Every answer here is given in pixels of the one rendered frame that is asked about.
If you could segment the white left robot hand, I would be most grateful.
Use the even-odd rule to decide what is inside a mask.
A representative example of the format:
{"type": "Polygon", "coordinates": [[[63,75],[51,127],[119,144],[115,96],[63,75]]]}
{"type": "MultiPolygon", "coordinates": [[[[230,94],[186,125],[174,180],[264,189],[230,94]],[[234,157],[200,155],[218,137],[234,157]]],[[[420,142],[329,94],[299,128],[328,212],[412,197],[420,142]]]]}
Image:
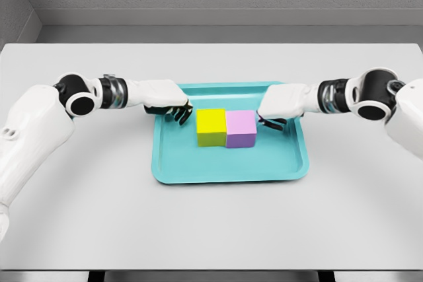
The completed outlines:
{"type": "Polygon", "coordinates": [[[191,116],[193,105],[187,95],[172,80],[147,80],[141,82],[142,104],[147,114],[171,115],[179,125],[191,116]]]}

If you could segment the pink cube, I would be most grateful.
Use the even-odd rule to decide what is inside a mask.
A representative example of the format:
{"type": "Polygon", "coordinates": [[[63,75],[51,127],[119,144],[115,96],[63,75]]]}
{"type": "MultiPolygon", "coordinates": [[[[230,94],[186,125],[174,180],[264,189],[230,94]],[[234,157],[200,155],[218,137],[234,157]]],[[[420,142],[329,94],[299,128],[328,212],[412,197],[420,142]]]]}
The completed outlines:
{"type": "Polygon", "coordinates": [[[253,110],[228,110],[225,113],[227,125],[226,147],[249,148],[256,141],[256,118],[253,110]]]}

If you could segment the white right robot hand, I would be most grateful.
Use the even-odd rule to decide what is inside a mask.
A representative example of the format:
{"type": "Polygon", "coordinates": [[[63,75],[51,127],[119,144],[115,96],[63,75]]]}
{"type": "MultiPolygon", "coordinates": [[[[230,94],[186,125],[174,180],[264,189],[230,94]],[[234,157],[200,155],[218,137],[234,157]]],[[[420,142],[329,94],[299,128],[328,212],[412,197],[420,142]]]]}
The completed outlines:
{"type": "Polygon", "coordinates": [[[263,126],[283,131],[289,119],[305,113],[305,99],[309,87],[305,84],[270,85],[256,111],[263,126]]]}

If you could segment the yellow cube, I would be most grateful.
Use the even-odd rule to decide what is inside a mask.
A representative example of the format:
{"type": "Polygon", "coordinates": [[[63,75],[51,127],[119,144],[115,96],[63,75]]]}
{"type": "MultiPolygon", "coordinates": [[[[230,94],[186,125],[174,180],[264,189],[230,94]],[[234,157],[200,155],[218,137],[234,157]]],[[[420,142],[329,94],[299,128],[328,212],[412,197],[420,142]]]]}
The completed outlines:
{"type": "Polygon", "coordinates": [[[225,110],[223,108],[196,110],[196,134],[199,147],[226,146],[225,110]]]}

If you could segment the teal rectangular tray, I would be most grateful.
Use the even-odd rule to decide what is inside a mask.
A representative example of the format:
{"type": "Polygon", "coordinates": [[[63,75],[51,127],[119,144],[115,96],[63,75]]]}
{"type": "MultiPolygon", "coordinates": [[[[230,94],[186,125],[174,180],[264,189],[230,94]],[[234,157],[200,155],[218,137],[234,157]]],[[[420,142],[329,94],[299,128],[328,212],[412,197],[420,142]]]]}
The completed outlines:
{"type": "MultiPolygon", "coordinates": [[[[257,110],[269,82],[181,84],[195,109],[257,110]]],[[[309,171],[309,157],[298,118],[283,131],[257,125],[251,148],[199,147],[196,117],[184,125],[157,116],[151,170],[164,184],[298,180],[309,171]]]]}

